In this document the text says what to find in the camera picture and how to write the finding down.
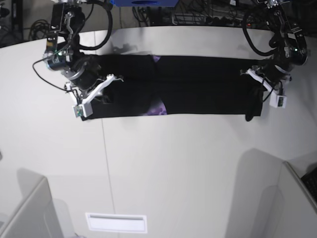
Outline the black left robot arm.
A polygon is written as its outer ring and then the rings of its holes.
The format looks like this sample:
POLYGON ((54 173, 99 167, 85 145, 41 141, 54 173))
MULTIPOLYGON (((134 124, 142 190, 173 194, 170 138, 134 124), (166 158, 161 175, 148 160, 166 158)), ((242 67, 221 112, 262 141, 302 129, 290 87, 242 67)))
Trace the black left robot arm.
POLYGON ((242 18, 243 34, 251 49, 259 56, 265 57, 257 65, 241 71, 249 75, 261 86, 273 94, 284 96, 285 85, 291 81, 290 72, 295 66, 302 66, 308 59, 307 42, 302 28, 295 21, 290 21, 283 9, 285 0, 264 0, 246 11, 242 18), (247 21, 256 13, 264 13, 264 21, 273 33, 269 41, 272 48, 268 52, 260 51, 252 42, 247 30, 247 21))

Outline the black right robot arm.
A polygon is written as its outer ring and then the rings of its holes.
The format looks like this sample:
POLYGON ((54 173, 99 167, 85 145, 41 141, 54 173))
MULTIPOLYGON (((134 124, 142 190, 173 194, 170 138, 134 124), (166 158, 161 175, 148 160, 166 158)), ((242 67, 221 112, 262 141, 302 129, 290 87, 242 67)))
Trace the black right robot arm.
POLYGON ((59 71, 67 78, 68 83, 61 90, 74 96, 76 105, 106 80, 100 73, 102 68, 97 56, 84 52, 96 51, 109 41, 113 29, 112 8, 113 4, 109 0, 57 0, 53 5, 46 49, 41 61, 49 70, 59 71), (80 44, 79 34, 88 20, 81 7, 83 3, 100 6, 107 16, 106 36, 93 47, 80 44))

